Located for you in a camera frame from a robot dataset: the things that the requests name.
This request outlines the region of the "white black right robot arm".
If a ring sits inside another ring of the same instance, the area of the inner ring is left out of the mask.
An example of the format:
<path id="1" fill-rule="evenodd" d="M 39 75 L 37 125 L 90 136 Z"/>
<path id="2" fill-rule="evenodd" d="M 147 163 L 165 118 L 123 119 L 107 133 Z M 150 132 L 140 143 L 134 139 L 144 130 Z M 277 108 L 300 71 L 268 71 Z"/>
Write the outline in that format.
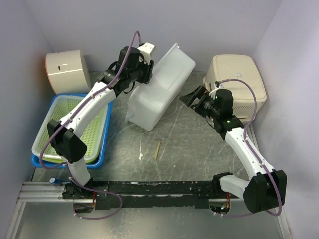
<path id="1" fill-rule="evenodd" d="M 249 176 L 245 181 L 231 173 L 215 175 L 212 194 L 222 198 L 230 193 L 242 199 L 252 214 L 277 209 L 275 215 L 280 215 L 285 204 L 287 175 L 268 163 L 252 143 L 246 126 L 233 113 L 231 91 L 216 89 L 211 94 L 199 86 L 179 99 L 201 117 L 213 121 L 213 128 L 234 150 Z"/>

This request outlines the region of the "blue plastic tray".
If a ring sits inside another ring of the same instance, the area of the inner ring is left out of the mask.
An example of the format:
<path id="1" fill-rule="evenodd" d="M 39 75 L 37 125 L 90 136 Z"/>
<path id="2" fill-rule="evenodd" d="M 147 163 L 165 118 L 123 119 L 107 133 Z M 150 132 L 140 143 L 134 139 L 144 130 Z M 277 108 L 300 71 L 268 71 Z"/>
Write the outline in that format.
<path id="1" fill-rule="evenodd" d="M 98 169 L 103 164 L 105 150 L 106 150 L 106 145 L 107 145 L 107 135 L 108 135 L 108 128 L 109 128 L 109 122 L 110 122 L 110 117 L 111 117 L 112 106 L 113 106 L 112 102 L 108 103 L 108 105 L 107 105 L 107 107 L 108 107 L 107 118 L 106 118 L 104 130 L 103 130 L 102 143 L 101 143 L 101 147 L 100 147 L 100 152 L 99 152 L 98 158 L 96 159 L 96 161 L 94 161 L 92 163 L 88 163 L 88 164 L 86 163 L 86 167 L 88 169 Z M 35 156 L 34 154 L 32 154 L 30 161 L 31 161 L 31 164 L 34 167 L 36 167 L 36 168 L 40 168 L 41 167 L 41 164 L 39 163 L 38 156 Z"/>

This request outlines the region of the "white perforated basket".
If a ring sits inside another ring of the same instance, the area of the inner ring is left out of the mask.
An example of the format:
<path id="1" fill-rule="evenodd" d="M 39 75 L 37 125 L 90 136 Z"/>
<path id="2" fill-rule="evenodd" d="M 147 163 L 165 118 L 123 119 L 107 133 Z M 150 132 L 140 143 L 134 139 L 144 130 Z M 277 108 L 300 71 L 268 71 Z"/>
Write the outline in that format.
<path id="1" fill-rule="evenodd" d="M 85 97 L 84 94 L 58 94 L 53 97 L 48 113 L 39 129 L 32 145 L 31 152 L 39 156 L 45 143 L 49 140 L 47 124 L 50 120 L 58 121 L 72 111 Z M 105 106 L 84 130 L 81 140 L 87 145 L 86 163 L 95 161 L 100 152 L 103 130 L 107 118 L 108 107 Z"/>

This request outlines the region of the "green plastic tray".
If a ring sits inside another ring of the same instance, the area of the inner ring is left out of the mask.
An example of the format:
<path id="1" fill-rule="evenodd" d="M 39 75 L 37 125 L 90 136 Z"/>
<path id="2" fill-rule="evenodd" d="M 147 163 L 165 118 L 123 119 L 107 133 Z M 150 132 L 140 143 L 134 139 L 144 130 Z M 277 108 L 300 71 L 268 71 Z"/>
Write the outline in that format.
<path id="1" fill-rule="evenodd" d="M 31 152 L 39 156 L 44 148 L 45 143 L 49 140 L 47 130 L 48 120 L 44 121 L 32 145 Z M 105 125 L 105 119 L 94 118 L 84 130 L 81 140 L 86 144 L 87 151 L 85 153 L 85 162 L 92 163 L 98 158 L 100 147 L 102 143 L 102 135 Z M 50 163 L 61 163 L 62 158 L 59 156 L 54 148 L 49 145 L 43 155 L 43 160 Z"/>

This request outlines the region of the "beige perforated laundry basket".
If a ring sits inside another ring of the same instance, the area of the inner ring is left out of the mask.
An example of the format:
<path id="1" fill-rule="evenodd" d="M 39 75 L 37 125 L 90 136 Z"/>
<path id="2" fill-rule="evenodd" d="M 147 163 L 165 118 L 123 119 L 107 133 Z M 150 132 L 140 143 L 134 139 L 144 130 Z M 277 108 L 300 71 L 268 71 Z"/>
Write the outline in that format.
<path id="1" fill-rule="evenodd" d="M 246 55 L 236 54 L 214 56 L 207 74 L 203 78 L 206 89 L 212 91 L 216 88 L 216 81 L 227 79 L 232 79 L 232 81 L 222 85 L 232 92 L 233 114 L 241 122 L 249 122 L 254 112 L 254 98 L 249 88 L 255 94 L 257 110 L 267 100 L 261 75 L 253 59 Z"/>

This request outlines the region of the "large white plastic tub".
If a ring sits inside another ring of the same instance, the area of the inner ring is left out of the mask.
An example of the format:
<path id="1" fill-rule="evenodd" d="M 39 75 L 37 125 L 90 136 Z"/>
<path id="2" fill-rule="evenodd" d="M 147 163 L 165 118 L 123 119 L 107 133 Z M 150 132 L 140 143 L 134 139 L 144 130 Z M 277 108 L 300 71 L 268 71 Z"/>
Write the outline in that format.
<path id="1" fill-rule="evenodd" d="M 150 82 L 138 85 L 131 93 L 125 121 L 153 130 L 194 67 L 195 61 L 175 43 L 154 66 Z"/>

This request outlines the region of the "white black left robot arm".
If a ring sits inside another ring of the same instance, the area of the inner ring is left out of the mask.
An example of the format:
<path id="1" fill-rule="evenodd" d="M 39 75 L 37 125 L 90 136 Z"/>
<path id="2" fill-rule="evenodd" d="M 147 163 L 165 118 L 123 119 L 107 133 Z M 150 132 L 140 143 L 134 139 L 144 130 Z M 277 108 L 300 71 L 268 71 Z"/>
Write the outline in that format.
<path id="1" fill-rule="evenodd" d="M 116 62 L 104 71 L 87 96 L 59 121 L 47 124 L 49 140 L 56 153 L 68 166 L 75 186 L 75 193 L 82 199 L 93 193 L 92 181 L 84 155 L 87 145 L 80 139 L 94 117 L 131 84 L 148 84 L 152 77 L 155 46 L 144 43 L 138 48 L 124 47 Z"/>

